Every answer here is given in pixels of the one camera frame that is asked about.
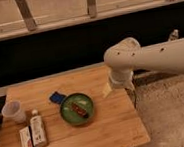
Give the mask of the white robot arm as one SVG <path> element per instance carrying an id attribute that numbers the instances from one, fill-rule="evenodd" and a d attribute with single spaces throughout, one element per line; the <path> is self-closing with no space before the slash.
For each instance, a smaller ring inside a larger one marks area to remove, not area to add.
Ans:
<path id="1" fill-rule="evenodd" d="M 142 47 L 138 40 L 127 37 L 108 48 L 103 57 L 110 73 L 108 89 L 134 90 L 132 78 L 137 69 L 184 75 L 184 38 Z"/>

